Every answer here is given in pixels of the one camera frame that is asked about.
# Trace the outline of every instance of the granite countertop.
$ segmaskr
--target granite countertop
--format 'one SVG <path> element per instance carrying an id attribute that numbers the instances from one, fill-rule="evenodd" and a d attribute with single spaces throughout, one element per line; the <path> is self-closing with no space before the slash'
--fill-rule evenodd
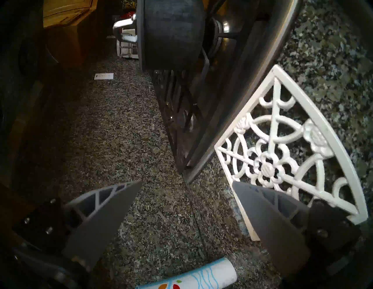
<path id="1" fill-rule="evenodd" d="M 366 55 L 356 28 L 335 1 L 307 0 L 276 63 L 337 133 L 371 216 L 373 63 Z M 208 258 L 227 256 L 236 268 L 239 278 L 232 288 L 276 288 L 279 274 L 261 243 L 251 241 L 216 155 L 187 187 Z"/>

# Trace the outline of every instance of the screw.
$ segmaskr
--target screw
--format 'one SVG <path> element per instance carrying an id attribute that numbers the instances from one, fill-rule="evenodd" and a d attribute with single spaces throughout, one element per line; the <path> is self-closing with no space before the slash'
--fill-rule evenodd
<path id="1" fill-rule="evenodd" d="M 350 226 L 350 223 L 349 223 L 348 221 L 346 221 L 346 220 L 343 220 L 343 221 L 342 221 L 342 224 L 343 224 L 344 226 L 346 226 L 346 227 L 349 227 L 349 226 Z"/>
<path id="2" fill-rule="evenodd" d="M 63 274 L 62 272 L 57 272 L 56 275 L 54 276 L 54 279 L 57 280 L 60 283 L 65 281 L 65 278 L 66 278 L 66 275 Z"/>
<path id="3" fill-rule="evenodd" d="M 317 235 L 319 236 L 319 237 L 321 237 L 321 238 L 327 238 L 328 237 L 328 233 L 327 233 L 327 231 L 326 230 L 324 230 L 324 229 L 318 229 L 317 231 L 316 231 L 316 233 L 317 233 Z"/>
<path id="4" fill-rule="evenodd" d="M 51 232 L 53 232 L 53 228 L 52 228 L 52 227 L 49 227 L 49 228 L 46 230 L 46 233 L 49 235 Z"/>

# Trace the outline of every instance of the white label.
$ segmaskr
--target white label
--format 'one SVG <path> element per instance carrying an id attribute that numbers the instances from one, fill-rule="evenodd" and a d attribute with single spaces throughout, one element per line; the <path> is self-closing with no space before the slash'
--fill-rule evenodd
<path id="1" fill-rule="evenodd" d="M 96 73 L 94 79 L 114 79 L 114 73 Z"/>

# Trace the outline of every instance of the metal bar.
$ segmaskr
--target metal bar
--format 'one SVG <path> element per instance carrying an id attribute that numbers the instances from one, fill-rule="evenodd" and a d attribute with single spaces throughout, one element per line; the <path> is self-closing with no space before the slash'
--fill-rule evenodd
<path id="1" fill-rule="evenodd" d="M 218 33 L 218 37 L 236 39 L 238 37 L 238 32 L 227 32 L 227 33 Z"/>
<path id="2" fill-rule="evenodd" d="M 207 13 L 210 17 L 216 14 L 220 7 L 223 6 L 225 0 L 217 0 L 215 4 L 212 6 L 211 10 Z"/>
<path id="3" fill-rule="evenodd" d="M 153 77 L 152 77 L 153 83 L 156 82 L 156 77 L 157 77 L 157 74 L 155 74 L 153 72 Z M 162 116 L 163 122 L 165 123 L 164 129 L 165 129 L 166 134 L 167 134 L 168 142 L 170 143 L 170 146 L 171 146 L 172 155 L 175 159 L 175 162 L 177 162 L 177 147 L 172 140 L 170 129 L 166 125 L 168 120 L 167 120 L 166 115 L 164 113 L 164 109 L 162 109 L 163 106 L 162 106 L 162 103 L 161 103 L 161 100 L 160 100 L 160 91 L 159 91 L 158 87 L 159 87 L 158 85 L 154 85 L 154 91 L 156 93 L 156 98 L 157 98 L 158 106 L 159 106 L 160 111 L 161 111 L 161 116 Z"/>
<path id="4" fill-rule="evenodd" d="M 176 76 L 175 76 L 175 71 L 173 72 L 173 76 L 172 76 L 172 87 L 171 87 L 171 93 L 170 93 L 170 103 L 172 105 L 172 101 L 173 101 L 173 95 L 175 93 L 175 88 L 176 88 Z"/>
<path id="5" fill-rule="evenodd" d="M 166 77 L 164 78 L 165 86 L 164 86 L 164 101 L 167 101 L 167 94 L 168 94 L 168 87 L 170 85 L 170 80 L 169 78 L 171 77 L 171 71 L 167 70 L 166 71 Z"/>
<path id="6" fill-rule="evenodd" d="M 270 64 L 280 51 L 286 36 L 291 30 L 291 24 L 297 17 L 300 6 L 300 0 L 283 0 L 275 6 L 274 11 L 277 11 L 277 13 L 269 20 L 268 34 L 263 36 L 265 43 L 256 49 L 256 58 L 245 68 L 245 72 L 250 71 L 250 74 L 245 79 L 244 89 L 240 90 L 240 97 L 233 103 L 233 107 L 226 117 L 220 117 L 218 123 L 213 122 L 211 124 L 214 128 L 214 132 L 206 136 L 208 139 L 205 140 L 202 143 L 203 146 L 198 149 L 201 153 L 198 153 L 196 156 L 198 158 L 197 163 L 193 165 L 192 169 L 183 173 L 186 183 L 192 182 L 210 160 L 214 153 L 214 144 L 220 138 L 221 133 L 225 131 L 237 113 L 243 108 L 260 83 L 263 75 L 270 68 Z"/>
<path id="7" fill-rule="evenodd" d="M 180 96 L 179 96 L 179 99 L 178 99 L 178 105 L 177 105 L 177 109 L 176 109 L 176 114 L 178 114 L 179 111 L 180 111 L 181 103 L 183 102 L 183 97 L 184 97 L 184 92 L 183 92 L 183 89 L 182 89 L 182 86 L 181 86 Z"/>
<path id="8" fill-rule="evenodd" d="M 182 174 L 185 169 L 185 166 L 183 165 L 184 160 L 185 160 L 185 155 L 184 155 L 184 150 L 181 145 L 178 145 L 177 156 L 178 156 L 178 161 L 177 161 L 178 173 Z"/>
<path id="9" fill-rule="evenodd" d="M 183 132 L 186 132 L 187 130 L 187 127 L 189 126 L 190 124 L 190 121 L 192 119 L 192 116 L 193 116 L 193 113 L 190 111 L 186 117 L 186 122 L 185 122 L 185 126 L 184 126 L 184 129 L 183 129 Z"/>
<path id="10" fill-rule="evenodd" d="M 197 102 L 194 100 L 192 94 L 190 93 L 189 88 L 186 84 L 186 81 L 184 79 L 182 79 L 181 75 L 178 72 L 176 73 L 176 78 L 181 85 L 181 90 L 184 91 L 184 94 L 189 101 L 192 112 L 194 112 L 195 116 L 198 119 L 203 121 L 203 116 L 202 116 L 201 110 L 198 107 Z"/>
<path id="11" fill-rule="evenodd" d="M 178 169 L 178 173 L 181 174 L 183 172 L 183 167 L 182 167 L 182 162 L 179 161 L 180 150 L 178 149 L 178 130 L 177 129 L 175 129 L 174 139 L 175 139 L 175 148 L 176 148 L 175 163 L 176 163 L 176 168 Z"/>
<path id="12" fill-rule="evenodd" d="M 259 4 L 259 1 L 257 0 L 256 3 L 254 4 L 255 9 L 258 8 L 258 4 Z M 186 166 L 189 163 L 190 159 L 192 158 L 192 155 L 194 154 L 194 152 L 196 151 L 197 147 L 199 146 L 202 138 L 204 137 L 204 134 L 207 130 L 207 127 L 209 126 L 209 122 L 212 119 L 212 117 L 213 117 L 213 115 L 214 115 L 214 113 L 215 113 L 215 111 L 216 111 L 216 109 L 217 109 L 217 107 L 220 103 L 220 100 L 222 99 L 223 96 L 225 96 L 227 94 L 227 92 L 232 91 L 232 86 L 237 81 L 237 74 L 241 71 L 243 62 L 248 56 L 248 53 L 246 53 L 246 50 L 249 47 L 249 43 L 250 43 L 250 40 L 251 40 L 250 38 L 248 38 L 248 34 L 250 33 L 250 31 L 253 27 L 254 20 L 255 20 L 255 18 L 249 18 L 244 23 L 244 26 L 243 26 L 241 32 L 239 33 L 238 38 L 240 39 L 240 41 L 244 41 L 244 43 L 239 43 L 237 41 L 237 44 L 235 46 L 236 53 L 233 54 L 233 59 L 231 61 L 232 64 L 230 66 L 228 66 L 228 69 L 226 70 L 226 75 L 229 75 L 229 81 L 227 83 L 224 82 L 224 81 L 220 82 L 220 89 L 219 90 L 222 91 L 222 93 L 218 94 L 217 99 L 213 101 L 213 103 L 212 103 L 212 105 L 211 105 L 211 107 L 210 107 L 210 109 L 207 113 L 206 120 L 202 122 L 201 129 L 199 130 L 198 135 L 193 142 L 191 150 L 188 152 L 188 155 L 185 158 L 185 162 L 183 164 L 184 166 Z"/>
<path id="13" fill-rule="evenodd" d="M 120 42 L 130 42 L 136 43 L 137 42 L 137 35 L 126 35 L 127 33 L 122 34 L 122 29 L 133 29 L 135 28 L 135 23 L 132 19 L 124 19 L 114 23 L 113 25 L 113 35 L 116 39 Z"/>
<path id="14" fill-rule="evenodd" d="M 201 72 L 200 84 L 202 84 L 202 82 L 205 81 L 207 72 L 209 71 L 209 67 L 210 67 L 210 61 L 209 61 L 209 59 L 206 55 L 206 52 L 203 48 L 202 48 L 202 55 L 203 55 L 203 59 L 204 59 L 204 64 L 203 64 L 203 69 L 202 69 L 202 72 Z"/>

